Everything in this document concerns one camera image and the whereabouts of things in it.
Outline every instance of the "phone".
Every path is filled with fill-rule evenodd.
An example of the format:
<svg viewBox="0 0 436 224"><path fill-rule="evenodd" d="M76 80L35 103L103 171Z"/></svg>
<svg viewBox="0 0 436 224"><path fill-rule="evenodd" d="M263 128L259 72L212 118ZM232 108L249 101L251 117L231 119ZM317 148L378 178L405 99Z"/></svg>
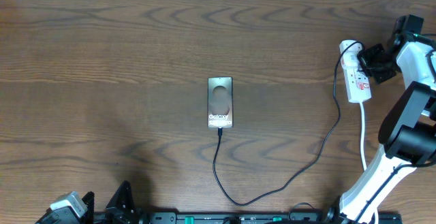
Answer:
<svg viewBox="0 0 436 224"><path fill-rule="evenodd" d="M233 79L208 79L207 125L209 128L233 127Z"/></svg>

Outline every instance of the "wooden table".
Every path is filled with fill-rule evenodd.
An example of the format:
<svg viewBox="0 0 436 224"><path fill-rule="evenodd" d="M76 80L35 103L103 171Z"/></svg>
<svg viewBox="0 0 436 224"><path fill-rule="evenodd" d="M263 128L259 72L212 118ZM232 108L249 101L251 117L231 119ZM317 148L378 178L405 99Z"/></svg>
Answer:
<svg viewBox="0 0 436 224"><path fill-rule="evenodd" d="M325 208L362 173L360 112L342 71L342 120L320 162L243 208L212 174L207 78L234 78L235 126L224 131L217 172L244 202L315 158L337 117L341 40L385 43L406 14L434 33L435 10L436 0L0 0L0 220L32 223L73 190L94 191L102 210L123 180L137 205L181 212ZM401 75L371 85L368 161L404 90ZM417 170L380 210L434 223L435 172Z"/></svg>

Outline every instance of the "white cord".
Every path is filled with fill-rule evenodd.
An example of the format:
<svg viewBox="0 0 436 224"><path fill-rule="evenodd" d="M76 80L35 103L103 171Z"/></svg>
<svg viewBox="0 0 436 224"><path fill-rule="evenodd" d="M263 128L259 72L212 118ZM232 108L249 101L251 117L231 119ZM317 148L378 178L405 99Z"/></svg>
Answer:
<svg viewBox="0 0 436 224"><path fill-rule="evenodd" d="M367 170L367 161L365 160L365 110L363 108L363 103L359 102L360 105L360 117L362 118L362 129L360 131L360 159L362 159L363 171ZM374 224L379 224L379 213L377 209L374 212Z"/></svg>

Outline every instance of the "white power strip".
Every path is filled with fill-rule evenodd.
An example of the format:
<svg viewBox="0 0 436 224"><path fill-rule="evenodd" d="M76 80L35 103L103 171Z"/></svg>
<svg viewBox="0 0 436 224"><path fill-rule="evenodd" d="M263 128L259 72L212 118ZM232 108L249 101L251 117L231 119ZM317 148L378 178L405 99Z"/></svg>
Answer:
<svg viewBox="0 0 436 224"><path fill-rule="evenodd" d="M344 40L339 44L341 53L355 40ZM345 76L348 101L360 103L371 98L369 79L361 70L357 54L362 50L362 45L357 43L350 47L342 56L341 66Z"/></svg>

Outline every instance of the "wood grain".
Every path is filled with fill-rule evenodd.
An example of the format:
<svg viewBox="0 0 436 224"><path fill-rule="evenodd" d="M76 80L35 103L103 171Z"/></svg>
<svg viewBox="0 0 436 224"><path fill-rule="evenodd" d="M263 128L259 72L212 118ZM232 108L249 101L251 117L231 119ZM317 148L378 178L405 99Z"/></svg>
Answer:
<svg viewBox="0 0 436 224"><path fill-rule="evenodd" d="M362 173L359 107L347 103L342 73L342 120L320 162L245 208L231 205L211 172L207 78L234 78L235 127L224 131L217 172L234 199L247 201L317 154L337 116L340 41L384 43L405 14L436 32L435 10L436 0L0 0L1 222L34 222L72 190L94 191L101 210L122 180L140 206L324 208ZM401 75L372 84L368 161L403 90ZM433 223L435 171L406 178L381 209Z"/></svg>

